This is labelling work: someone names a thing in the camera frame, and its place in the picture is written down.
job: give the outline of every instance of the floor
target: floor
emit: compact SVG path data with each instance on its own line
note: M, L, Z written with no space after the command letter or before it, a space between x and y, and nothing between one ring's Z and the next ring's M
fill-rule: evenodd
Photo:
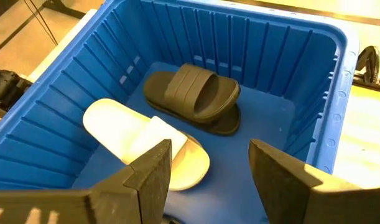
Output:
M380 0L371 0L368 3L362 0L264 1L380 19ZM44 0L34 2L36 6L40 6ZM97 9L103 0L63 2L68 7L87 12L92 8ZM61 41L79 21L49 9L43 9L41 13L57 41ZM0 17L0 44L30 16L31 11L24 0L20 0L4 13ZM376 45L380 50L380 26L356 22L346 23L358 31L361 49L368 45ZM54 47L39 22L32 19L0 50L0 68L29 75ZM363 88L352 88L339 147L335 175L364 188L380 186L380 93Z

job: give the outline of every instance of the table surface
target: table surface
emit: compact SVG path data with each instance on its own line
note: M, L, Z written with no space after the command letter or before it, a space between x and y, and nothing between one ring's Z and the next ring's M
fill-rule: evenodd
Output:
M27 79L36 81L95 12L90 10ZM362 188L380 187L380 92L352 87L333 175Z

